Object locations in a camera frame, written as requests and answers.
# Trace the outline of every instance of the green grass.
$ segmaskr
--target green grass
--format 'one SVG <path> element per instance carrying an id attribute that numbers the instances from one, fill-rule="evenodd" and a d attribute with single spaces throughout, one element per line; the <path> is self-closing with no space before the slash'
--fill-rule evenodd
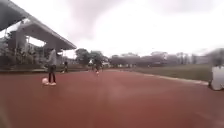
<path id="1" fill-rule="evenodd" d="M 169 76 L 191 80 L 210 81 L 212 78 L 211 66 L 209 65 L 184 65 L 174 67 L 150 67 L 131 68 L 126 71 L 135 71 L 145 74 Z"/>

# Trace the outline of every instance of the canopy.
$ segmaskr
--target canopy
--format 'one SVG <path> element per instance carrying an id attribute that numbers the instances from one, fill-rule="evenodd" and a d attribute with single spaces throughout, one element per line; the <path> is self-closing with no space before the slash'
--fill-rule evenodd
<path id="1" fill-rule="evenodd" d="M 0 0 L 0 31 L 25 18 L 28 18 L 30 22 L 21 25 L 18 31 L 23 31 L 26 35 L 45 41 L 47 43 L 46 47 L 54 47 L 57 51 L 76 49 L 74 44 L 58 35 L 13 2 Z"/>

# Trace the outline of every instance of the red running track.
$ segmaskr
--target red running track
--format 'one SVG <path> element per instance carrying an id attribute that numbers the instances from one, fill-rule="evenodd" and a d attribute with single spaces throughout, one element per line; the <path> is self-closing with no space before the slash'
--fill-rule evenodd
<path id="1" fill-rule="evenodd" d="M 0 76 L 1 118 L 11 128 L 223 128 L 224 93 L 138 73 Z"/>

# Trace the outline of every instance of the sky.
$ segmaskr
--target sky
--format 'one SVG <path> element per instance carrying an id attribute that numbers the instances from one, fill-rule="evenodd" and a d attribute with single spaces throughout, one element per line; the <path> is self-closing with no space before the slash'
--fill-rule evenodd
<path id="1" fill-rule="evenodd" d="M 202 54 L 224 47 L 222 0 L 12 0 L 74 43 L 106 56 Z M 74 51 L 67 56 L 73 57 Z"/>

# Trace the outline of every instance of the person in white shirt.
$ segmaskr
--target person in white shirt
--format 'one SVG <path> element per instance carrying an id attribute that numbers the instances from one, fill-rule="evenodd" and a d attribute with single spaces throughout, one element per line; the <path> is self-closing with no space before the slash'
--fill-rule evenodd
<path id="1" fill-rule="evenodd" d="M 56 50 L 53 49 L 50 52 L 49 59 L 48 59 L 48 84 L 50 85 L 56 85 L 56 64 L 57 64 L 57 56 L 56 56 Z"/>

